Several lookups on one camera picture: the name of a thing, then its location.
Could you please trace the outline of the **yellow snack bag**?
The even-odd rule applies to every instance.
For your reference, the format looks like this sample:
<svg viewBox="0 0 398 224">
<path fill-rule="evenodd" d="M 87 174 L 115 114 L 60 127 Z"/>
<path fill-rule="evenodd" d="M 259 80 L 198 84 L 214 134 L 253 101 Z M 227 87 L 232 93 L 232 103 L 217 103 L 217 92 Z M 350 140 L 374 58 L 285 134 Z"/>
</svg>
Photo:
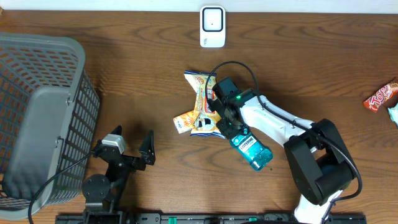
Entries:
<svg viewBox="0 0 398 224">
<path fill-rule="evenodd" d="M 210 77 L 207 85 L 206 81 L 209 77 L 209 73 L 186 70 L 184 72 L 184 76 L 196 93 L 195 107 L 193 111 L 198 113 L 198 115 L 193 119 L 193 128 L 190 135 L 201 137 L 215 136 L 224 139 L 225 137 L 216 127 L 216 123 L 221 119 L 221 117 L 216 111 L 210 110 L 209 104 L 206 101 L 207 98 L 211 100 L 217 99 L 212 90 L 215 84 L 215 74 Z"/>
</svg>

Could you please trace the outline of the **red chocolate bar wrapper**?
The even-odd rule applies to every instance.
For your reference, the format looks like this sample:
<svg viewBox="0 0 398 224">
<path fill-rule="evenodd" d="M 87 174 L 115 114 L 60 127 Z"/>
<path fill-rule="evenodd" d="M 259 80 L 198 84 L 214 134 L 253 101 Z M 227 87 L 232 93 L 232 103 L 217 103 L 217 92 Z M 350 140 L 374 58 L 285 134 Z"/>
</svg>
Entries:
<svg viewBox="0 0 398 224">
<path fill-rule="evenodd" d="M 383 105 L 396 94 L 397 80 L 394 79 L 378 89 L 378 91 L 370 96 L 367 100 L 363 101 L 363 106 L 372 112 L 377 113 L 381 105 Z"/>
</svg>

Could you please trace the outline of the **blue mouthwash bottle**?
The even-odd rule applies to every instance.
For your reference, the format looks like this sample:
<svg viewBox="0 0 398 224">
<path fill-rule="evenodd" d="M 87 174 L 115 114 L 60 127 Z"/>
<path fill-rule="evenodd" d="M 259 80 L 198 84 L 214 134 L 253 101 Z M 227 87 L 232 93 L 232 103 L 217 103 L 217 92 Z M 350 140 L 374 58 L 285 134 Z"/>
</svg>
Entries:
<svg viewBox="0 0 398 224">
<path fill-rule="evenodd" d="M 229 143 L 255 171 L 260 171 L 273 159 L 272 151 L 248 129 L 230 139 Z"/>
</svg>

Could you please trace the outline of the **light green snack packet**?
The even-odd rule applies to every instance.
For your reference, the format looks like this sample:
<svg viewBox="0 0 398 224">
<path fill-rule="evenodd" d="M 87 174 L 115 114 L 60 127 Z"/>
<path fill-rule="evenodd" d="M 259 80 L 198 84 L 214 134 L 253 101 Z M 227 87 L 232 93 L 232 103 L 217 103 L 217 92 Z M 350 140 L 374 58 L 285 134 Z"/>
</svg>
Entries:
<svg viewBox="0 0 398 224">
<path fill-rule="evenodd" d="M 391 121 L 393 121 L 396 126 L 398 126 L 398 104 L 396 104 L 394 107 L 388 108 L 387 110 Z"/>
</svg>

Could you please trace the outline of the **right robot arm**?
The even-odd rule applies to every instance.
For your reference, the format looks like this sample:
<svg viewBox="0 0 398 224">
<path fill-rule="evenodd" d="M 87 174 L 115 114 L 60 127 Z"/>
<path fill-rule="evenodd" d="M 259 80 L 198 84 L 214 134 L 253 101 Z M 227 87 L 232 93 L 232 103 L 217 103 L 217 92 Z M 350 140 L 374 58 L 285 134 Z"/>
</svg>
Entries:
<svg viewBox="0 0 398 224">
<path fill-rule="evenodd" d="M 273 158 L 271 150 L 251 132 L 256 128 L 285 151 L 301 193 L 294 217 L 301 223 L 325 223 L 332 206 L 359 172 L 336 126 L 298 118 L 273 105 L 254 90 L 241 91 L 230 78 L 205 90 L 210 110 L 221 119 L 216 127 L 231 146 L 260 171 Z"/>
</svg>

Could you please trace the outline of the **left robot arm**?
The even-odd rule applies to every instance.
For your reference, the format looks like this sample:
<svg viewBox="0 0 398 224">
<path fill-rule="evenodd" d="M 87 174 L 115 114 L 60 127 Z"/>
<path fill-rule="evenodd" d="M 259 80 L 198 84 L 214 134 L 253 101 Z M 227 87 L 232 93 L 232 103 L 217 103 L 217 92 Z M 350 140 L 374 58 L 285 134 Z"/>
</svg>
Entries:
<svg viewBox="0 0 398 224">
<path fill-rule="evenodd" d="M 127 156 L 126 143 L 122 137 L 122 126 L 117 126 L 103 139 L 97 141 L 93 157 L 108 164 L 105 174 L 95 174 L 87 178 L 82 185 L 85 197 L 83 223 L 132 223 L 134 217 L 119 209 L 119 203 L 129 176 L 137 170 L 144 171 L 155 164 L 154 132 L 144 138 L 139 147 L 139 157 Z"/>
</svg>

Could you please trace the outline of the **small orange snack packet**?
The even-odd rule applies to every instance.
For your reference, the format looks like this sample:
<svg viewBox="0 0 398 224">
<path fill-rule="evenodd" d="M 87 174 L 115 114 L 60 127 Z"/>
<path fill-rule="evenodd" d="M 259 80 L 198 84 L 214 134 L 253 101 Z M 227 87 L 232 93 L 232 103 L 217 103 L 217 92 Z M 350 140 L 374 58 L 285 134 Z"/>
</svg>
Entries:
<svg viewBox="0 0 398 224">
<path fill-rule="evenodd" d="M 173 122 L 177 132 L 179 134 L 183 134 L 192 130 L 194 127 L 194 122 L 197 120 L 199 114 L 200 113 L 198 111 L 192 110 L 174 117 Z"/>
</svg>

